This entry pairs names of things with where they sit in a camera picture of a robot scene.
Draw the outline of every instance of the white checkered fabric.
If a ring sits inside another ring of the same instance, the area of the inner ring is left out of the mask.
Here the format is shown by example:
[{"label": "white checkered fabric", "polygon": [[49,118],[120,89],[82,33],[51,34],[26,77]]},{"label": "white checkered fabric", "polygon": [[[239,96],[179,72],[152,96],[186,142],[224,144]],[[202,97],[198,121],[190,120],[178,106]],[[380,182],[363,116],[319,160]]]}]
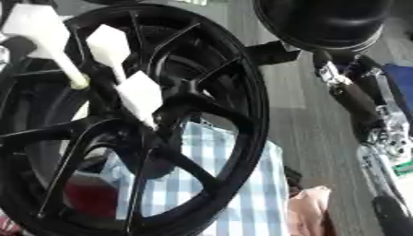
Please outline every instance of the white checkered fabric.
[{"label": "white checkered fabric", "polygon": [[[231,131],[189,123],[183,134],[182,152],[212,175],[218,175],[235,145]],[[260,162],[244,187],[203,236],[288,236],[288,186],[284,176],[281,148],[266,142]],[[132,175],[115,154],[111,154],[102,175],[106,181],[121,183],[117,218],[125,218]],[[175,170],[149,181],[143,198],[143,215],[153,216],[188,201],[202,190],[188,172]]]}]

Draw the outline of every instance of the gray floor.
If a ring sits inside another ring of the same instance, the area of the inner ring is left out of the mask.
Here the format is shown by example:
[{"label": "gray floor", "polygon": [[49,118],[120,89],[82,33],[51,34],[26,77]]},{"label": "gray floor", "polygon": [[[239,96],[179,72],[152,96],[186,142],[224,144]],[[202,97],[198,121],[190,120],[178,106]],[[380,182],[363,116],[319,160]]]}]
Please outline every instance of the gray floor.
[{"label": "gray floor", "polygon": [[[75,0],[61,2],[60,11],[67,15],[93,7]],[[172,4],[214,19],[246,45],[275,39],[256,19],[251,0],[211,0],[208,6]],[[379,63],[413,65],[413,43],[405,36],[406,20],[413,22],[409,15],[413,6],[408,5],[413,4],[396,5],[383,37],[368,51]],[[311,56],[304,53],[297,62],[262,69],[271,102],[269,138],[284,149],[285,163],[304,175],[305,186],[323,184],[333,189],[329,209],[338,235],[382,235],[355,160],[348,115],[314,77]]]}]

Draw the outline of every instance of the metal bracket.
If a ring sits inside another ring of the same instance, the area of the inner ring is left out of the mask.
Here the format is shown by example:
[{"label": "metal bracket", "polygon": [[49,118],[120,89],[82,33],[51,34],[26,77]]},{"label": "metal bracket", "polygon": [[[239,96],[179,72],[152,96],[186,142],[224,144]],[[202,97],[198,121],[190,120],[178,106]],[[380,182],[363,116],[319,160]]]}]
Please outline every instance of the metal bracket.
[{"label": "metal bracket", "polygon": [[295,61],[299,58],[301,50],[288,51],[282,41],[271,41],[247,47],[250,57],[258,65],[275,65]]}]

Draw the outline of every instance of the white plastic block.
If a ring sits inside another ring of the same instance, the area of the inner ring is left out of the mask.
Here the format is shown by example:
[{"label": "white plastic block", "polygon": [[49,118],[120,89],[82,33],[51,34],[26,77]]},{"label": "white plastic block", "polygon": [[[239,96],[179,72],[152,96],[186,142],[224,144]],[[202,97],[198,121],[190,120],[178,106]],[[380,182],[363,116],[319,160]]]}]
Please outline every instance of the white plastic block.
[{"label": "white plastic block", "polygon": [[156,128],[152,113],[162,104],[160,86],[142,71],[116,87],[124,106],[146,125]]},{"label": "white plastic block", "polygon": [[63,51],[70,32],[51,6],[16,4],[3,27],[4,34],[27,37],[38,45],[30,57],[51,59],[50,50]]},{"label": "white plastic block", "polygon": [[51,6],[17,4],[11,11],[3,32],[29,38],[37,45],[30,56],[53,59],[71,80],[73,89],[89,85],[86,77],[65,54],[70,32]]},{"label": "white plastic block", "polygon": [[126,80],[122,62],[131,53],[126,34],[107,25],[101,25],[87,39],[95,61],[112,68],[118,81]]},{"label": "white plastic block", "polygon": [[200,6],[206,6],[208,1],[207,0],[176,0],[178,2],[185,2],[188,4],[195,4]]}]

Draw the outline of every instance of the black round cover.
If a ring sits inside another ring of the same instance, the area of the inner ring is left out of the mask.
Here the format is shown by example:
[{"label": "black round cover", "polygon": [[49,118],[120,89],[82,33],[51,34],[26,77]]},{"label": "black round cover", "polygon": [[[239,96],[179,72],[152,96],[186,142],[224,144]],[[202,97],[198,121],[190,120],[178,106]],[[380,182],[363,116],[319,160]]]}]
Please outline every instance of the black round cover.
[{"label": "black round cover", "polygon": [[360,51],[379,37],[392,0],[255,0],[261,22],[304,50]]}]

